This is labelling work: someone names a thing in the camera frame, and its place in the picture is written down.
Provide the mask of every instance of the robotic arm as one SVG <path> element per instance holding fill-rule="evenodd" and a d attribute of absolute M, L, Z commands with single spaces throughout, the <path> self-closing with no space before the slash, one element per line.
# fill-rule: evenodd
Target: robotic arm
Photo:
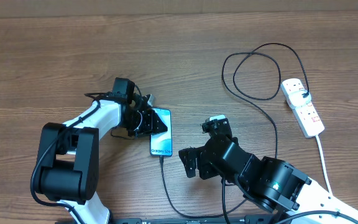
<path fill-rule="evenodd" d="M 201 126 L 204 133 L 209 133 L 211 137 L 207 143 L 198 148 L 179 151 L 187 177 L 195 177 L 195 169 L 199 170 L 203 180 L 220 175 L 235 184 L 244 194 L 244 198 L 262 210 L 269 213 L 278 211 L 268 219 L 256 219 L 252 223 L 314 224 L 358 221 L 356 209 L 338 200 L 291 164 L 269 157 L 260 160 L 241 149 L 238 139 L 232 136 L 229 121 L 224 115 L 207 119 Z M 302 216 L 292 222 L 285 221 L 293 215 L 319 210 L 321 213 Z M 353 221 L 340 218 L 344 215 L 353 218 Z"/>
<path fill-rule="evenodd" d="M 99 140 L 118 126 L 135 137 L 167 131 L 151 109 L 154 97 L 134 93 L 135 87 L 128 79 L 116 78 L 112 92 L 87 95 L 94 101 L 84 113 L 63 124 L 47 123 L 42 129 L 31 187 L 51 201 L 70 205 L 67 210 L 78 223 L 78 216 L 84 223 L 112 222 L 111 212 L 96 193 Z M 58 160 L 57 154 L 74 154 L 75 161 Z"/>

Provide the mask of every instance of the wooden surface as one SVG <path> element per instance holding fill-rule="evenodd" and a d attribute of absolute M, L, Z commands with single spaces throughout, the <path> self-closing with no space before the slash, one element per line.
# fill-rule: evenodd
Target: wooden surface
<path fill-rule="evenodd" d="M 220 79 L 229 54 L 266 42 L 293 47 L 303 60 L 313 102 L 326 130 L 321 135 L 336 197 L 358 209 L 358 11 L 198 14 L 186 16 L 0 19 L 0 223 L 53 223 L 62 208 L 36 204 L 29 190 L 42 126 L 79 115 L 86 92 L 109 91 L 115 77 L 130 78 L 157 106 L 172 111 L 173 157 L 165 160 L 168 190 L 187 214 L 221 213 L 220 178 L 188 179 L 178 150 L 203 145 L 199 126 L 225 114 L 240 146 L 259 158 L 273 156 L 274 131 L 255 108 L 231 96 Z M 261 52 L 277 59 L 283 79 L 301 78 L 287 49 Z M 229 61 L 227 80 L 240 58 Z M 275 92 L 278 74 L 252 57 L 237 76 L 252 96 Z M 256 102 L 278 126 L 278 158 L 325 187 L 317 145 L 305 139 L 280 91 Z M 178 217 L 162 187 L 158 158 L 148 139 L 100 142 L 98 193 L 115 217 Z M 242 200 L 227 189 L 227 207 Z M 262 213 L 247 202 L 233 215 Z"/>
<path fill-rule="evenodd" d="M 0 0 L 0 18 L 358 10 L 358 0 Z"/>

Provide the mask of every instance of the white power cord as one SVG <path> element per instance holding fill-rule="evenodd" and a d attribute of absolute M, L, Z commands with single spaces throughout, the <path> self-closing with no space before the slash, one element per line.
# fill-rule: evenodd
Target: white power cord
<path fill-rule="evenodd" d="M 320 138 L 318 137 L 318 135 L 316 135 L 316 140 L 317 140 L 317 145 L 318 145 L 318 151 L 320 152 L 321 166 L 323 167 L 323 174 L 324 174 L 324 178 L 326 180 L 327 189 L 328 189 L 328 192 L 332 195 L 333 191 L 331 190 L 331 186 L 328 181 L 326 163 L 324 161 L 323 147 L 321 146 Z"/>

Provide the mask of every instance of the smartphone screen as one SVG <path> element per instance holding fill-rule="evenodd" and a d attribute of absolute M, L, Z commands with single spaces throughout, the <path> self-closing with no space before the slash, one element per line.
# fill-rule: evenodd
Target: smartphone screen
<path fill-rule="evenodd" d="M 153 108 L 153 110 L 167 126 L 168 131 L 150 136 L 150 154 L 152 156 L 172 156 L 171 111 L 161 108 Z"/>

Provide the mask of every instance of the power strip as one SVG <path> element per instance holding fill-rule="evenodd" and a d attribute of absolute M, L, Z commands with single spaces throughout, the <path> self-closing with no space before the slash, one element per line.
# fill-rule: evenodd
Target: power strip
<path fill-rule="evenodd" d="M 311 95 L 303 98 L 306 93 L 301 80 L 291 78 L 281 84 L 288 105 L 291 107 L 296 120 L 306 138 L 312 138 L 324 131 L 324 125 L 311 102 Z"/>

